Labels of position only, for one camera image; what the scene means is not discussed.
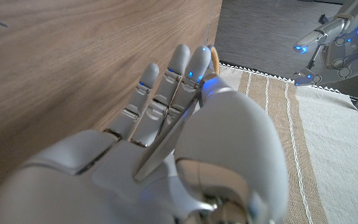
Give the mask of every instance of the metal joint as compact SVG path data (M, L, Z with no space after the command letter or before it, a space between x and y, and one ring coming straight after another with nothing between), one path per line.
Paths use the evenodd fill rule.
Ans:
M147 86L145 86L145 85L142 85L142 84L140 84L140 83L138 83L138 84L136 85L136 88L137 88L141 93L143 93L143 94L149 94L150 91L151 91L151 89L150 89L149 87L147 87Z
M165 75L169 78L172 78L172 79L178 81L178 82L180 80L180 75L176 74L175 72L171 72L171 71L167 70L167 71L165 71Z

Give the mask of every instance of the wooden board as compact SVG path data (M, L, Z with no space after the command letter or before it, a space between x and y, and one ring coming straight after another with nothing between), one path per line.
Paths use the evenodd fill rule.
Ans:
M221 3L0 0L0 183L56 141L106 127L148 63L164 71L178 44L212 44Z

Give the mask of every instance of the robot finger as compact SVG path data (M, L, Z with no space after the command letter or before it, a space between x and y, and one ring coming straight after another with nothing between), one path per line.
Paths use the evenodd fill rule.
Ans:
M295 79L295 86L304 86L304 85L315 85L321 80L321 77L314 74L311 70L304 68L299 72L300 77Z
M158 77L158 73L159 69L156 64L150 63L146 67L128 104L108 126L105 132L112 133L120 139L128 140L136 121L143 113L144 106Z
M197 94L200 81L211 65L211 50L206 46L200 46L191 57L185 74L179 83L178 90L168 109L161 131L169 127L172 121L190 104Z
M134 144L147 147L153 143L167 115L167 110L181 76L185 72L189 58L190 49L187 45L181 44L175 49L156 94L143 117L141 117L139 125L132 136L131 142Z

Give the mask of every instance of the wooden wall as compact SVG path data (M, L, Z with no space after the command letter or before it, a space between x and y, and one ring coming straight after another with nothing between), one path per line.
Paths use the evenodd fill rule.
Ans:
M221 3L0 0L0 183L56 141L102 130L148 63L164 71L178 44L212 44Z

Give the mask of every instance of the white robotic arm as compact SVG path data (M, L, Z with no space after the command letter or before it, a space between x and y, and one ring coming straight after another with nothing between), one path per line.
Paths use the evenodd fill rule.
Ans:
M358 0L347 0L334 18L298 41L293 49L304 54L316 47L295 85L321 85L358 76ZM311 71L321 51L323 72Z
M148 106L153 63L103 133L82 131L26 161L0 187L0 223L280 223L288 177L278 134L216 75L211 51L189 61L179 45Z

